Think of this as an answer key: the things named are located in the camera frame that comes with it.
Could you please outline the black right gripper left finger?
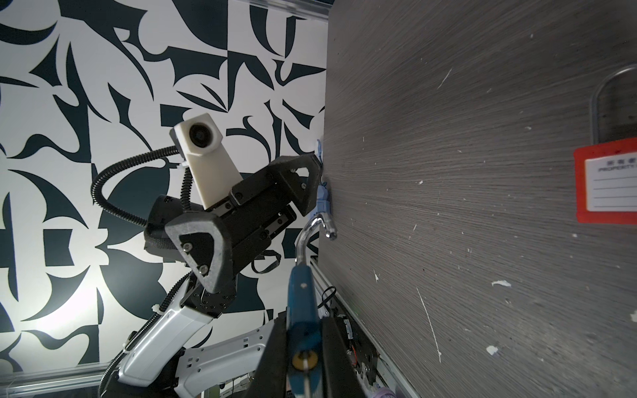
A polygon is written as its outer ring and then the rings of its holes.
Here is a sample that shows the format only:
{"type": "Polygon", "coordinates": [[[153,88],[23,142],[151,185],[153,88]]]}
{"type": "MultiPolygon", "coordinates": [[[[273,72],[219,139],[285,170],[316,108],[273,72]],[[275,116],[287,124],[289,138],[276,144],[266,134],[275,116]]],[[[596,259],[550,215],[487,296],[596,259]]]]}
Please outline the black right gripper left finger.
{"type": "Polygon", "coordinates": [[[286,313],[280,313],[245,397],[286,397],[287,369],[287,319],[286,313]]]}

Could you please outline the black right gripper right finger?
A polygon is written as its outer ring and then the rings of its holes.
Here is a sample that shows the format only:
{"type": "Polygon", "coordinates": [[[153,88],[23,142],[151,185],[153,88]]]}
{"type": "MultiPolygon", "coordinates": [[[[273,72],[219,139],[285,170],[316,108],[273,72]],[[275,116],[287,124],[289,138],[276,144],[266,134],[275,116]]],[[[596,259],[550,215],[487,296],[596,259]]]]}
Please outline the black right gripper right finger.
{"type": "Polygon", "coordinates": [[[365,398],[365,393],[348,358],[334,318],[321,320],[323,354],[323,396],[365,398]]]}

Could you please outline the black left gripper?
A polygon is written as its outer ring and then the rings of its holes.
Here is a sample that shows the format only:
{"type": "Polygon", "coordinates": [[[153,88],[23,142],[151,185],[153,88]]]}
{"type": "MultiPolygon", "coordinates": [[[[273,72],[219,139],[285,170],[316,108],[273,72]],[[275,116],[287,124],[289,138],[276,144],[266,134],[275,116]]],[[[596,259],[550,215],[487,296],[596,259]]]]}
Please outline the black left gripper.
{"type": "Polygon", "coordinates": [[[281,156],[236,184],[209,212],[186,212],[164,230],[204,290],[218,294],[233,268],[250,265],[296,220],[292,202],[302,216],[315,208],[322,172],[314,154],[281,156]]]}

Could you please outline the small dark blue padlock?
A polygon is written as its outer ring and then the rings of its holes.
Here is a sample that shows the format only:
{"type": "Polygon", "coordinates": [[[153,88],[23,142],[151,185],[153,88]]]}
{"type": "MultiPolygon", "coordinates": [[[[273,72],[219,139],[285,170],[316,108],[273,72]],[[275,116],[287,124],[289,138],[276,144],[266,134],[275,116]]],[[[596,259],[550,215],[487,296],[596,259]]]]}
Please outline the small dark blue padlock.
{"type": "Polygon", "coordinates": [[[298,235],[295,266],[290,273],[287,299],[287,377],[296,397],[314,397],[323,379],[323,333],[316,302],[315,277],[306,250],[310,237],[323,230],[334,240],[337,228],[327,212],[317,213],[298,235]]]}

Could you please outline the red safety padlock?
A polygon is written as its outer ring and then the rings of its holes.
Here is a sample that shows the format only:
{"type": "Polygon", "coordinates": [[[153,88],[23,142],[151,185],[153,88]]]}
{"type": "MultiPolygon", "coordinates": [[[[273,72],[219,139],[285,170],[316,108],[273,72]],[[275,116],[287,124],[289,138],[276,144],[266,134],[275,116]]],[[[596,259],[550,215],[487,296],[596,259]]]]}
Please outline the red safety padlock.
{"type": "Polygon", "coordinates": [[[602,91],[618,76],[636,70],[624,66],[595,88],[589,111],[592,144],[574,151],[577,221],[585,224],[635,225],[636,139],[600,141],[602,91]]]}

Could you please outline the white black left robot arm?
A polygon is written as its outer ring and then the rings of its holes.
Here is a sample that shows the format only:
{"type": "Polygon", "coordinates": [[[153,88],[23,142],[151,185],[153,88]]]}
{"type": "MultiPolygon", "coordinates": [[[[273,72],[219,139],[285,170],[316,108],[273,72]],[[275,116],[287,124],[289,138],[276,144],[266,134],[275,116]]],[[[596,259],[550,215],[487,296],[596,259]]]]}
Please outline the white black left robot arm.
{"type": "Polygon", "coordinates": [[[104,197],[104,185],[114,175],[175,153],[169,147],[125,159],[101,172],[91,186],[106,212],[143,228],[147,252],[189,268],[109,365],[99,387],[102,397],[177,396],[185,381],[177,370],[187,341],[227,312],[242,270],[271,257],[272,240],[315,205],[322,166],[313,154],[278,158],[224,188],[209,205],[192,202],[191,170],[184,174],[180,196],[159,197],[144,218],[104,197]]]}

